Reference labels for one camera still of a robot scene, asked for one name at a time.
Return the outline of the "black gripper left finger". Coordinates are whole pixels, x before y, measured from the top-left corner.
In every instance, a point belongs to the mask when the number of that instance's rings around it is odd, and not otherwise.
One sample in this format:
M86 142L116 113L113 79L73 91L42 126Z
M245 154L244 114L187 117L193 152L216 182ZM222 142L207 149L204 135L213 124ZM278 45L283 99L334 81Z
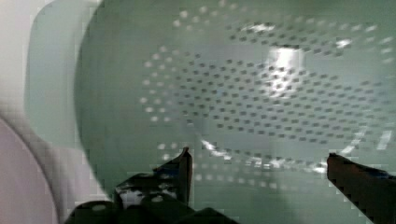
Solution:
M168 195L188 204L191 194L192 155L189 147L151 173L132 175L114 188L114 201L126 209L139 205L148 196Z

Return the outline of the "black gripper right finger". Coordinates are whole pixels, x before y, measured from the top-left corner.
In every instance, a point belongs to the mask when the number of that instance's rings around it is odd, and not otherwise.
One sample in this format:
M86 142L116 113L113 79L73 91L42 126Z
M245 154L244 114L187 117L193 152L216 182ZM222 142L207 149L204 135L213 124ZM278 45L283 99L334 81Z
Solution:
M395 176L336 153L327 158L327 178L374 224L395 224Z

